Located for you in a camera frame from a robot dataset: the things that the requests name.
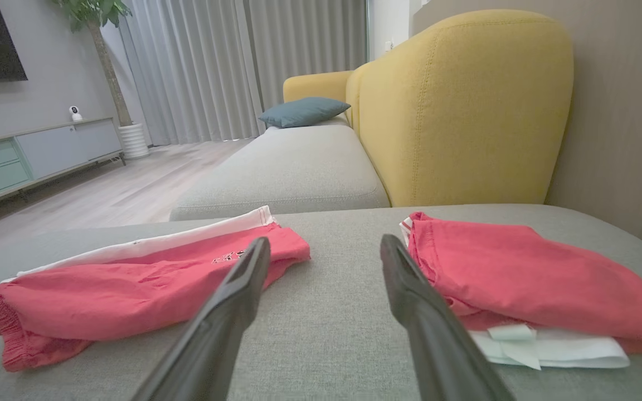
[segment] ribbed white pot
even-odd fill
[[[144,158],[147,157],[147,155],[150,155],[148,144],[145,143],[143,124],[119,127],[118,132],[120,132],[120,141],[123,142],[125,159],[132,160],[135,158]]]

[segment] embroidered logo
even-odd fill
[[[212,263],[222,263],[222,262],[228,262],[228,261],[236,261],[242,255],[244,255],[245,251],[237,251],[237,252],[230,252],[222,257],[218,257],[217,259],[214,259]]]

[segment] curtain fold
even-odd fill
[[[130,0],[121,24],[154,145],[254,138],[290,76],[365,62],[364,0]]]

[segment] white security camera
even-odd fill
[[[79,108],[76,106],[69,107],[69,113],[71,113],[71,120],[73,121],[81,121],[84,119],[84,117],[79,114]]]

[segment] red fabric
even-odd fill
[[[309,245],[290,228],[269,226],[102,265],[35,272],[0,284],[3,365],[18,371],[74,357],[94,341],[116,340],[194,316],[253,239],[266,236],[271,264],[264,286]],[[233,253],[232,259],[224,256]]]
[[[469,330],[526,322],[642,352],[642,279],[626,267],[527,226],[410,218],[410,256]]]

